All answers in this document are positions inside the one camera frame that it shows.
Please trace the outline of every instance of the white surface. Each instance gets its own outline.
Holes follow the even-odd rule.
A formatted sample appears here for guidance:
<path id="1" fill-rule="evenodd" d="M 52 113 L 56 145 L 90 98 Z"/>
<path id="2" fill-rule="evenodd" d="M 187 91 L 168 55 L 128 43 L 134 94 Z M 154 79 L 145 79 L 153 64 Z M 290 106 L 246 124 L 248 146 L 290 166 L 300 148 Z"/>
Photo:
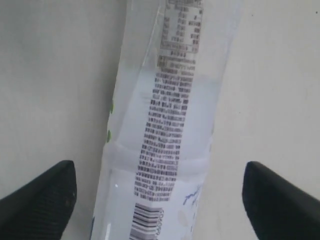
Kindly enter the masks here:
<path id="1" fill-rule="evenodd" d="M 0 197 L 75 160 L 66 240 L 89 237 L 124 11 L 124 0 L 0 0 Z M 318 0 L 246 1 L 195 240 L 257 239 L 241 202 L 248 161 L 320 199 L 316 11 Z"/>

